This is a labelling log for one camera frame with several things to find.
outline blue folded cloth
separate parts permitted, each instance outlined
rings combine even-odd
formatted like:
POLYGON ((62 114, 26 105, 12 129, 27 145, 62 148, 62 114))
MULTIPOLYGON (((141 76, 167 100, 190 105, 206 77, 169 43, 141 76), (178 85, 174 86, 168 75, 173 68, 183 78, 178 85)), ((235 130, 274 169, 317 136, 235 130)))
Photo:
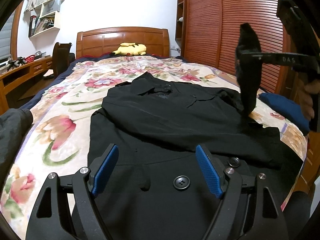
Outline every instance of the blue folded cloth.
POLYGON ((300 106, 292 100, 273 93, 261 93, 259 99, 293 122, 303 135, 307 135, 310 132, 309 121, 303 116, 300 106))

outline red basket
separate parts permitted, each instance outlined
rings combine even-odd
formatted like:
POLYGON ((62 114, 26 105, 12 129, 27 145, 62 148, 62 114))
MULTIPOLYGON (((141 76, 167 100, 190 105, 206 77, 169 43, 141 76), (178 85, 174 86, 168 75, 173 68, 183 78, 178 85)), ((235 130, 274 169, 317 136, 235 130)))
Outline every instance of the red basket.
POLYGON ((25 61, 27 63, 33 62, 35 60, 35 55, 30 55, 29 57, 25 58, 25 61))

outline blue textured pad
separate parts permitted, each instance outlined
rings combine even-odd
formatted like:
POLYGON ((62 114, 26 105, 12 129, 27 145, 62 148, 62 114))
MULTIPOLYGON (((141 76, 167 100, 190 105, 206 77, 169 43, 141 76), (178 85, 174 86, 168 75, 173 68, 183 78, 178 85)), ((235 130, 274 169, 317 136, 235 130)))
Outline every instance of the blue textured pad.
POLYGON ((196 158, 210 192, 220 199, 223 195, 220 178, 200 145, 196 147, 196 158))
POLYGON ((119 150, 118 147, 114 145, 107 157, 105 158, 105 160, 103 161, 103 164, 101 165, 100 169, 96 173, 96 176, 94 177, 94 184, 91 191, 94 197, 96 197, 104 190, 111 176, 111 173, 114 167, 116 166, 118 158, 119 150))

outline wooden headboard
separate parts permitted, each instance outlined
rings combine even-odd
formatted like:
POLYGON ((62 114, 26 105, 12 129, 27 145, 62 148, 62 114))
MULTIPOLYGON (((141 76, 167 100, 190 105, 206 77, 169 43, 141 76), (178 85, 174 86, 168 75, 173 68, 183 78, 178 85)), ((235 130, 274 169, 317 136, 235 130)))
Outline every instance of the wooden headboard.
POLYGON ((169 57, 169 34, 167 29, 148 27, 113 27, 79 32, 76 58, 98 57, 113 52, 123 42, 135 42, 147 46, 148 54, 169 57))

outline floral blanket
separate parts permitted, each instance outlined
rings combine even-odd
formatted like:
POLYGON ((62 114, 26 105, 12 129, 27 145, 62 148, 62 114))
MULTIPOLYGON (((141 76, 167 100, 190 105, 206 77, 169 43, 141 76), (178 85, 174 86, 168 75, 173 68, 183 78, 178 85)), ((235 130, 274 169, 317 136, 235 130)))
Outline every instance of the floral blanket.
MULTIPOLYGON (((176 58, 117 57, 77 63, 74 72, 48 89, 31 109, 33 126, 3 188, 1 212, 21 239, 25 239, 29 216, 47 175, 53 171, 69 175, 87 165, 90 117, 101 107, 108 89, 131 82, 145 71, 167 81, 240 91, 234 76, 176 58)), ((251 117, 264 127, 278 127, 281 140, 305 160, 307 141, 294 124, 259 99, 251 117)), ((72 196, 69 205, 74 207, 72 196)))

